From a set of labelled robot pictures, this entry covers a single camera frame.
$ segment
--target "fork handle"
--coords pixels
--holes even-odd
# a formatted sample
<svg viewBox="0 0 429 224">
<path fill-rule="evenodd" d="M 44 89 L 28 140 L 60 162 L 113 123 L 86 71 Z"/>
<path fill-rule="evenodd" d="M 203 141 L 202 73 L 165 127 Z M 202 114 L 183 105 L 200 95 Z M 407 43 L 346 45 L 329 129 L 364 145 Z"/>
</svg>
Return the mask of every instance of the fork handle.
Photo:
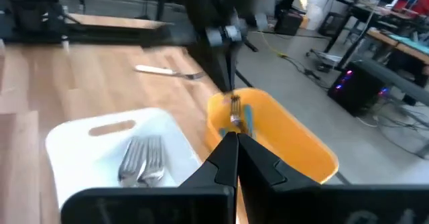
<svg viewBox="0 0 429 224">
<path fill-rule="evenodd" d="M 172 76 L 176 74 L 176 72 L 172 69 L 165 69 L 165 68 L 158 68 L 158 67 L 144 66 L 144 65 L 135 66 L 135 70 L 140 72 L 148 72 L 148 73 L 168 74 Z"/>
</svg>

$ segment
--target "metal fork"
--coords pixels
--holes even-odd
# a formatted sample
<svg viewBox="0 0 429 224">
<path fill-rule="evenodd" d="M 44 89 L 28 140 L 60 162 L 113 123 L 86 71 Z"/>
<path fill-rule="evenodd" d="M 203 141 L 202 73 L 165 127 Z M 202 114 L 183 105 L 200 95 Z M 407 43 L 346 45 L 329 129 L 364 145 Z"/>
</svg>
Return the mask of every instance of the metal fork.
<svg viewBox="0 0 429 224">
<path fill-rule="evenodd" d="M 144 65 L 137 65 L 134 68 L 138 72 L 146 72 L 146 73 L 154 73 L 154 74 L 162 74 L 167 76 L 177 76 L 182 77 L 187 80 L 197 80 L 202 78 L 206 75 L 205 72 L 198 72 L 195 74 L 183 74 L 180 72 L 176 72 L 175 70 L 168 69 L 168 68 L 158 68 L 153 66 L 144 66 Z"/>
<path fill-rule="evenodd" d="M 132 187 L 136 185 L 139 170 L 146 165 L 147 139 L 131 137 L 127 150 L 119 166 L 118 179 L 122 187 Z"/>
<path fill-rule="evenodd" d="M 165 153 L 161 136 L 151 138 L 147 143 L 147 163 L 137 179 L 138 186 L 154 187 L 164 176 Z"/>
<path fill-rule="evenodd" d="M 231 96 L 231 123 L 237 126 L 241 133 L 247 133 L 247 129 L 241 120 L 241 101 L 240 96 Z"/>
</svg>

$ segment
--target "orange bin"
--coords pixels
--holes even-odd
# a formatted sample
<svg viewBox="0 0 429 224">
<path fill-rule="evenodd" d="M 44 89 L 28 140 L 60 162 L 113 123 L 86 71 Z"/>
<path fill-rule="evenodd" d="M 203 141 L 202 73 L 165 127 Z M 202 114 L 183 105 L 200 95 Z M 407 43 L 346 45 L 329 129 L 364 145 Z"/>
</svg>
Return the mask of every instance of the orange bin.
<svg viewBox="0 0 429 224">
<path fill-rule="evenodd" d="M 240 96 L 242 106 L 248 104 L 252 108 L 257 142 L 321 184 L 337 172 L 339 164 L 335 154 L 268 93 L 250 88 L 234 93 Z M 223 94 L 208 100 L 207 111 L 206 143 L 213 150 L 222 139 L 221 128 L 239 130 L 231 123 L 231 106 Z"/>
</svg>

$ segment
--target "white bin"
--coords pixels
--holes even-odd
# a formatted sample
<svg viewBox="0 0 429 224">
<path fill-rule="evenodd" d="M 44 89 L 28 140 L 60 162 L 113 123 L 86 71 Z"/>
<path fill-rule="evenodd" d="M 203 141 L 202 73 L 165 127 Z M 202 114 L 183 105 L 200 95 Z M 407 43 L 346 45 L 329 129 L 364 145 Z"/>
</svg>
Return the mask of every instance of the white bin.
<svg viewBox="0 0 429 224">
<path fill-rule="evenodd" d="M 95 127 L 132 120 L 125 131 L 91 136 Z M 119 165 L 131 136 L 160 135 L 166 150 L 166 172 L 159 186 L 178 186 L 201 165 L 199 157 L 167 112 L 147 108 L 80 119 L 55 127 L 46 138 L 54 171 L 59 207 L 73 194 L 88 188 L 119 187 Z"/>
</svg>

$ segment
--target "wooden table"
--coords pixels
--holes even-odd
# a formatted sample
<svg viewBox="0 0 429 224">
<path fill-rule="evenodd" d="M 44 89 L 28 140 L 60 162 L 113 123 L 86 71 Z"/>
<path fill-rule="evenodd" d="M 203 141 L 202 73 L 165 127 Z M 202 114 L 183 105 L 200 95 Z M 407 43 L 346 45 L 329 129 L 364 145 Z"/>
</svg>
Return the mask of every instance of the wooden table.
<svg viewBox="0 0 429 224">
<path fill-rule="evenodd" d="M 82 23 L 100 25 L 153 27 L 157 24 L 136 19 L 74 16 Z M 174 116 L 201 160 L 210 154 L 210 149 L 204 144 L 206 103 L 211 95 L 219 92 L 211 79 L 206 76 L 190 81 L 133 71 L 135 65 L 145 64 L 186 73 L 200 72 L 199 65 L 183 48 L 142 50 L 139 46 L 72 44 L 67 52 L 61 46 L 13 45 L 5 48 L 0 59 L 0 113 L 18 113 L 1 115 L 0 129 L 14 131 L 0 131 L 0 134 L 20 135 L 20 129 L 31 127 L 32 131 L 27 131 L 29 134 L 25 136 L 31 139 L 38 133 L 36 146 L 38 144 L 40 153 L 31 154 L 32 157 L 25 161 L 26 165 L 18 168 L 21 174 L 37 173 L 36 180 L 27 178 L 31 175 L 24 175 L 26 181 L 6 170 L 13 158 L 2 158 L 0 154 L 0 174 L 6 174 L 2 175 L 2 179 L 9 180 L 6 184 L 0 184 L 3 189 L 0 189 L 0 197 L 5 197 L 0 205 L 3 209 L 0 212 L 2 224 L 27 224 L 28 220 L 33 224 L 39 223 L 39 220 L 43 224 L 59 222 L 52 170 L 44 140 L 53 127 L 65 121 L 159 107 Z M 4 146 L 5 138 L 0 136 L 0 139 Z M 9 144 L 22 142 L 22 139 L 18 140 L 14 139 Z M 14 151 L 8 148 L 7 153 L 16 156 Z M 19 181 L 18 185 L 14 184 L 15 180 Z M 14 192 L 7 194 L 6 190 L 11 188 Z M 19 208 L 25 203 L 23 200 L 29 192 L 32 201 L 27 201 L 25 208 Z M 240 222 L 246 223 L 241 191 L 238 210 Z"/>
<path fill-rule="evenodd" d="M 386 9 L 384 7 L 378 6 L 378 5 L 374 5 L 373 3 L 369 3 L 367 1 L 363 1 L 363 0 L 359 0 L 359 2 L 356 4 L 357 7 L 360 7 L 361 9 L 366 9 L 368 11 L 373 11 L 374 13 L 384 16 L 384 15 L 393 15 L 395 17 L 398 17 L 400 19 L 404 19 L 404 20 L 409 20 L 411 19 L 410 16 L 403 14 L 403 13 L 399 13 L 399 12 L 394 12 L 390 9 Z"/>
<path fill-rule="evenodd" d="M 410 56 L 413 56 L 421 61 L 423 61 L 425 64 L 429 64 L 429 55 L 408 46 L 407 44 L 401 43 L 397 40 L 394 40 L 390 38 L 389 36 L 381 33 L 379 30 L 369 30 L 367 33 L 372 38 L 375 38 L 376 40 L 379 40 L 389 46 L 394 47 L 395 49 L 398 49 L 406 54 L 409 54 Z"/>
</svg>

